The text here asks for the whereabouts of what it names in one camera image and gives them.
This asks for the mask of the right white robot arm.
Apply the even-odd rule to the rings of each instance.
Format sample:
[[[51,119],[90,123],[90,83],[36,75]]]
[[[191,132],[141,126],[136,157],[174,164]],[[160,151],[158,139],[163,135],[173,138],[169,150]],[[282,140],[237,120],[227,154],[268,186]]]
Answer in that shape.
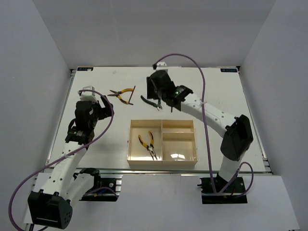
[[[167,70],[155,71],[146,78],[146,84],[149,99],[160,99],[171,108],[199,119],[222,138],[220,151],[223,159],[211,183],[214,193],[230,191],[235,186],[241,160],[253,141],[249,118],[233,116],[203,102],[190,88],[176,86]]]

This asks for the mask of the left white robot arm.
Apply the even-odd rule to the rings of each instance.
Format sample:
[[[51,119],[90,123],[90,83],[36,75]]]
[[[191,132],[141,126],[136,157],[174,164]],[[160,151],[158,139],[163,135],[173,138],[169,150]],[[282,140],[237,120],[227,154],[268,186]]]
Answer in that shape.
[[[31,192],[28,206],[33,224],[65,229],[73,214],[73,207],[90,190],[97,192],[102,186],[99,172],[94,168],[85,168],[77,177],[75,170],[84,157],[90,144],[96,138],[94,129],[99,120],[113,116],[113,108],[105,98],[104,106],[96,99],[95,92],[79,92],[75,118],[71,121],[63,152],[51,175],[38,192]]]

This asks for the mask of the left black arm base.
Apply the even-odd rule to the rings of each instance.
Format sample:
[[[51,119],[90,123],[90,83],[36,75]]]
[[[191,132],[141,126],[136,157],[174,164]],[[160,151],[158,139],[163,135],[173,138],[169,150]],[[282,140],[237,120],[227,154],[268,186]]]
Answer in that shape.
[[[94,185],[80,200],[88,202],[116,202],[119,197],[122,177],[103,174],[99,170],[94,175]]]

